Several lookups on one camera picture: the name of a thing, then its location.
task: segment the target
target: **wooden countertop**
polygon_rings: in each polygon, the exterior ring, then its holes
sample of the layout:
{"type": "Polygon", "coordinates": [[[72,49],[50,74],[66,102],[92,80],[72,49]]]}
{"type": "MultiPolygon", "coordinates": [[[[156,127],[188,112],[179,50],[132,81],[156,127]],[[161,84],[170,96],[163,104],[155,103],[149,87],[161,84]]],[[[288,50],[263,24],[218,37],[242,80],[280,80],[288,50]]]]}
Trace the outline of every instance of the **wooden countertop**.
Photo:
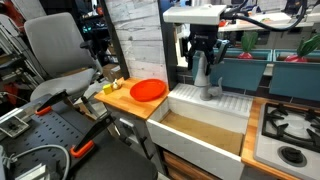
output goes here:
{"type": "Polygon", "coordinates": [[[166,92],[156,100],[139,102],[131,97],[130,89],[133,85],[140,81],[141,80],[137,78],[129,78],[123,82],[121,89],[115,90],[107,95],[101,91],[96,94],[94,98],[115,108],[134,114],[143,120],[148,120],[157,107],[159,107],[167,98],[169,89],[167,88],[166,92]]]}
{"type": "Polygon", "coordinates": [[[253,158],[253,151],[254,151],[255,141],[256,141],[256,133],[257,133],[259,116],[260,116],[260,108],[261,108],[261,105],[266,102],[268,102],[267,99],[254,98],[249,121],[248,121],[247,132],[245,134],[244,143],[242,147],[241,161],[248,166],[257,168],[262,172],[271,174],[279,179],[290,179],[290,180],[298,179],[292,175],[289,175],[280,170],[274,169],[268,165],[260,163],[253,158]]]}

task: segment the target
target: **wooden surface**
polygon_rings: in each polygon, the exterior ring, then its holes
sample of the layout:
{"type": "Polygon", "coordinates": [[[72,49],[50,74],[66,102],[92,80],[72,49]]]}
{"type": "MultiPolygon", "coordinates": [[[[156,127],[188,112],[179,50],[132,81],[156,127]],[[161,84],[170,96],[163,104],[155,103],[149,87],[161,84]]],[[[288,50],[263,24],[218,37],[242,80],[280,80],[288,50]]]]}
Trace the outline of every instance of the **wooden surface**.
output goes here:
{"type": "Polygon", "coordinates": [[[243,139],[243,134],[241,133],[235,133],[207,123],[186,118],[171,111],[161,121],[161,124],[224,149],[237,156],[240,155],[243,139]]]}
{"type": "Polygon", "coordinates": [[[255,98],[253,101],[250,117],[248,121],[247,132],[244,138],[241,161],[248,166],[257,168],[279,179],[290,179],[290,180],[298,179],[287,173],[274,169],[268,165],[257,162],[253,158],[253,151],[254,151],[255,141],[256,141],[256,133],[258,128],[259,116],[260,116],[260,108],[261,108],[261,105],[266,103],[267,101],[268,101],[267,99],[263,99],[263,98],[255,98]]]}
{"type": "Polygon", "coordinates": [[[121,89],[115,90],[108,95],[100,91],[94,98],[115,108],[134,114],[143,120],[148,120],[157,107],[167,98],[169,89],[167,88],[166,92],[156,100],[139,102],[131,97],[130,89],[140,81],[141,80],[137,78],[129,78],[123,82],[121,89]]]}
{"type": "Polygon", "coordinates": [[[203,171],[202,169],[190,164],[189,162],[167,152],[163,152],[164,161],[166,165],[171,169],[169,175],[173,179],[202,179],[202,180],[214,180],[219,179],[214,175],[203,171]]]}

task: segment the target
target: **chair armrest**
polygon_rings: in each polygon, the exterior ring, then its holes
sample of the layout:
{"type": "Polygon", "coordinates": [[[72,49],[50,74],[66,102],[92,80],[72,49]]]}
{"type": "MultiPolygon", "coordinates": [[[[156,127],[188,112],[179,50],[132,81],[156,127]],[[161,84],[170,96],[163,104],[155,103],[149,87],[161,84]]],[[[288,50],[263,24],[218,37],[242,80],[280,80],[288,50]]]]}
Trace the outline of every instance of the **chair armrest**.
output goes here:
{"type": "Polygon", "coordinates": [[[89,41],[84,41],[80,44],[80,48],[81,49],[92,49],[93,48],[93,41],[89,40],[89,41]]]}
{"type": "Polygon", "coordinates": [[[82,42],[82,43],[80,44],[80,48],[81,48],[81,49],[87,49],[87,50],[89,50],[91,57],[92,57],[94,60],[97,59],[97,57],[96,57],[96,55],[94,54],[94,51],[93,51],[93,41],[92,41],[92,40],[82,42]]]}

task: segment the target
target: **cardboard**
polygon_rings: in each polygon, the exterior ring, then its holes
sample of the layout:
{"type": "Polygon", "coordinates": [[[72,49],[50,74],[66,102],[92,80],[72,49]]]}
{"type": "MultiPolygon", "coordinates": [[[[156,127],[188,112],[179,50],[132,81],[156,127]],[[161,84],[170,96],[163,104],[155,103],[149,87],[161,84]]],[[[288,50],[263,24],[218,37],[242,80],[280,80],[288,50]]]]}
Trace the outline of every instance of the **cardboard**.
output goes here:
{"type": "Polygon", "coordinates": [[[169,112],[161,123],[235,155],[240,155],[243,139],[241,133],[186,118],[173,112],[169,112]]]}
{"type": "Polygon", "coordinates": [[[103,66],[103,76],[108,79],[109,82],[113,82],[114,78],[113,75],[111,74],[111,70],[115,67],[117,67],[117,64],[107,64],[103,66]]]}

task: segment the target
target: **metal frame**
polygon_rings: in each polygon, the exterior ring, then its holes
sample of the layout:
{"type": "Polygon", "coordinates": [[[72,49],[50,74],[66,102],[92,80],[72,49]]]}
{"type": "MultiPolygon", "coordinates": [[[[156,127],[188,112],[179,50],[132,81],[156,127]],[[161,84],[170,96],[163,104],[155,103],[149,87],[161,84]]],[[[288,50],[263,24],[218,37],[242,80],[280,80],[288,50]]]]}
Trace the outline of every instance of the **metal frame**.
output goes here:
{"type": "Polygon", "coordinates": [[[169,90],[173,90],[174,87],[178,84],[177,78],[177,55],[176,55],[176,46],[175,46],[175,38],[174,38],[174,27],[172,23],[165,23],[163,20],[163,12],[171,7],[170,0],[158,0],[158,8],[159,8],[159,17],[160,17],[160,25],[162,32],[162,40],[163,40],[163,50],[167,68],[167,77],[169,90]]]}
{"type": "Polygon", "coordinates": [[[130,74],[129,74],[129,71],[128,71],[128,67],[127,67],[126,61],[124,59],[124,55],[123,55],[123,52],[122,52],[122,48],[121,48],[121,45],[120,45],[120,41],[119,41],[117,32],[116,32],[116,30],[114,28],[114,25],[113,25],[112,21],[111,21],[110,13],[109,13],[109,10],[107,8],[107,5],[106,5],[105,1],[100,1],[100,5],[101,5],[102,10],[103,10],[103,16],[104,16],[104,18],[105,18],[105,20],[107,22],[107,25],[108,25],[108,31],[109,31],[109,34],[111,36],[112,44],[113,44],[114,50],[115,50],[116,55],[117,55],[117,59],[118,59],[119,65],[120,65],[122,76],[126,80],[126,79],[128,79],[130,77],[130,74]]]}

